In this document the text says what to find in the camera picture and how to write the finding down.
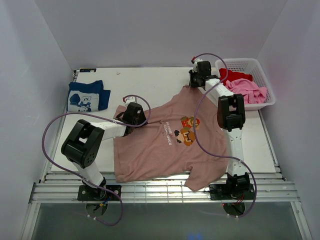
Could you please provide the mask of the dusty pink printed t-shirt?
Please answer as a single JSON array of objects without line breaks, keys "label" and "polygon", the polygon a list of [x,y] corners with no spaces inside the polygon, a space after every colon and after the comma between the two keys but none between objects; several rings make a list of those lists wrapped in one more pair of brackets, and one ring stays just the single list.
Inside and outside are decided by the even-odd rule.
[{"label": "dusty pink printed t-shirt", "polygon": [[227,142],[218,109],[197,88],[182,87],[169,102],[145,112],[148,124],[113,141],[117,182],[145,181],[189,172],[198,191],[226,172]]}]

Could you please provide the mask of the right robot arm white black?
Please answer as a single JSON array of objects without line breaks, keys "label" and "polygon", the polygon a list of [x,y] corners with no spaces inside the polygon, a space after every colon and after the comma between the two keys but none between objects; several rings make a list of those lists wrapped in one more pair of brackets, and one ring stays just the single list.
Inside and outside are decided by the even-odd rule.
[{"label": "right robot arm white black", "polygon": [[232,93],[212,74],[209,61],[194,58],[191,62],[193,67],[189,70],[189,86],[202,87],[212,96],[213,103],[217,106],[217,123],[227,143],[227,180],[224,186],[218,188],[217,193],[237,199],[250,188],[250,177],[243,164],[242,133],[246,121],[244,97]]}]

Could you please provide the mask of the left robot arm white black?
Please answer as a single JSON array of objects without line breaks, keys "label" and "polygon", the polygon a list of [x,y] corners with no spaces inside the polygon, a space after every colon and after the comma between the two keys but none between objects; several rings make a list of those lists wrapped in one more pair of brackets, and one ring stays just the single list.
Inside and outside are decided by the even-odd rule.
[{"label": "left robot arm white black", "polygon": [[79,201],[97,201],[109,195],[105,187],[107,181],[95,163],[101,142],[125,137],[133,132],[134,126],[147,123],[143,107],[136,102],[127,103],[126,110],[112,121],[90,123],[80,119],[76,122],[62,144],[61,153],[84,178],[78,191]]}]

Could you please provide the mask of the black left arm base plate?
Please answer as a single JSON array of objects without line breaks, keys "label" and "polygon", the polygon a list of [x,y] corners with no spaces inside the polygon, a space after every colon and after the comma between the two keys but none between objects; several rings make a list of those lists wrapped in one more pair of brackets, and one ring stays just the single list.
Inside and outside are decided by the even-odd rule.
[{"label": "black left arm base plate", "polygon": [[116,193],[119,197],[121,196],[122,186],[121,185],[107,185],[108,189],[101,190],[99,188],[92,188],[85,184],[80,185],[78,188],[77,200],[78,201],[105,201],[107,199],[111,201],[118,201],[119,199],[111,193]]}]

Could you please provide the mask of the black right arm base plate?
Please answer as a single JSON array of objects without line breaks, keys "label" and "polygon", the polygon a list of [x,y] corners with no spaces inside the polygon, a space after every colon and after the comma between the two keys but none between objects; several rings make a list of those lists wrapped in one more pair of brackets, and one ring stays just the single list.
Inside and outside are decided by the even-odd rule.
[{"label": "black right arm base plate", "polygon": [[253,200],[255,196],[255,189],[252,184],[249,185],[248,190],[236,192],[231,192],[226,184],[210,184],[208,187],[211,200]]}]

